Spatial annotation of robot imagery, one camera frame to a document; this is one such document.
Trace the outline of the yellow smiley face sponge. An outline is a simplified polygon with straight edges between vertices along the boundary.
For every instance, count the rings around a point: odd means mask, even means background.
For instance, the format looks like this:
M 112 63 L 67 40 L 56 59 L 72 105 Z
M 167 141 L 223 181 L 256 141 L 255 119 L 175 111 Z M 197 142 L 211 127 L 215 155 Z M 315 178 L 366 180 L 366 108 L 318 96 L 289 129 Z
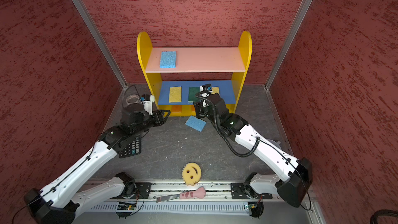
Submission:
M 198 164 L 192 162 L 185 165 L 181 175 L 186 185 L 194 186 L 201 180 L 202 170 Z

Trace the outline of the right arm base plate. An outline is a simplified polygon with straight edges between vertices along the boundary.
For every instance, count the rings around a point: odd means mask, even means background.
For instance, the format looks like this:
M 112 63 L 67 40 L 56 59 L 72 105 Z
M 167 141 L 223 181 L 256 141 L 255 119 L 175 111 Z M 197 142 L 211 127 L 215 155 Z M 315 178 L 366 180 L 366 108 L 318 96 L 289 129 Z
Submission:
M 232 199 L 247 199 L 247 200 L 271 200 L 273 198 L 272 194 L 259 194 L 256 193 L 248 184 L 246 183 L 231 183 L 231 195 Z

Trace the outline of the blue sponge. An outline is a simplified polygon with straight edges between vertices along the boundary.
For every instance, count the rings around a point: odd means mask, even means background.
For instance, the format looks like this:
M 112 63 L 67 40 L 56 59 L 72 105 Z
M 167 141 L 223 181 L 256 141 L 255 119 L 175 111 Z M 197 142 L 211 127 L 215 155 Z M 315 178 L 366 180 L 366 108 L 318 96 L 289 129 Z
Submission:
M 190 116 L 186 121 L 185 125 L 202 132 L 206 126 L 206 121 L 196 118 L 195 116 Z
M 160 68 L 175 68 L 176 59 L 177 59 L 176 51 L 162 51 L 160 58 Z

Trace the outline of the dark green sponge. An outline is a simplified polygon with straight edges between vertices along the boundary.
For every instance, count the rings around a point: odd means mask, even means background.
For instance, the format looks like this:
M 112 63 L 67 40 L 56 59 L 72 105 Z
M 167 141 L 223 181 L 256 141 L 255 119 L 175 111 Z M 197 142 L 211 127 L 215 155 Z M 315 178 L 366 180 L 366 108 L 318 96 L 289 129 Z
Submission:
M 199 101 L 200 99 L 196 97 L 196 94 L 198 94 L 200 91 L 200 87 L 189 87 L 188 102 L 193 103 Z

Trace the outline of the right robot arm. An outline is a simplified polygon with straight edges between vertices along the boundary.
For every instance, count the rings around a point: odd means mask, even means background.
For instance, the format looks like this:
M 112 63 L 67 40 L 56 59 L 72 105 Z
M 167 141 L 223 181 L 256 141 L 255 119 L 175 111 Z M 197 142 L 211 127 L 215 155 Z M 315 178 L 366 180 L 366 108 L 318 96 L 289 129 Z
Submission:
M 284 152 L 247 120 L 230 113 L 219 94 L 201 91 L 195 96 L 199 99 L 194 102 L 197 118 L 206 117 L 234 155 L 240 158 L 255 155 L 275 172 L 273 180 L 263 180 L 258 173 L 251 174 L 245 187 L 247 195 L 277 194 L 289 205 L 300 207 L 313 182 L 312 163 Z

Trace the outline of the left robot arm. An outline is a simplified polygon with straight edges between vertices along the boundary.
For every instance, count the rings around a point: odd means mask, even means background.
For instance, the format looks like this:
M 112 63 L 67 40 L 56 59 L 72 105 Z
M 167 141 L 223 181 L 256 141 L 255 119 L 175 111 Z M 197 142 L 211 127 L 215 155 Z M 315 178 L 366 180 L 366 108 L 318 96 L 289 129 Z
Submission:
M 101 133 L 92 148 L 60 177 L 25 196 L 26 208 L 38 224 L 71 224 L 93 206 L 113 197 L 137 197 L 135 180 L 125 172 L 88 191 L 79 189 L 108 161 L 118 156 L 141 134 L 166 123 L 169 110 L 153 111 L 148 103 L 130 104 L 122 110 L 121 123 Z

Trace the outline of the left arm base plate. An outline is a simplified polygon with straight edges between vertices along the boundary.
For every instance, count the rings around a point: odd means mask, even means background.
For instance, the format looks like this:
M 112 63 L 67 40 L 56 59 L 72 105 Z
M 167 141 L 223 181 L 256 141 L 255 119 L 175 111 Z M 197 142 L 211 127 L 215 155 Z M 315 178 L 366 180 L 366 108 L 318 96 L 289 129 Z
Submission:
M 143 198 L 147 200 L 149 198 L 149 194 L 151 192 L 152 183 L 149 182 L 137 182 L 137 183 L 128 183 L 127 186 L 123 189 L 122 193 L 113 199 L 137 199 Z

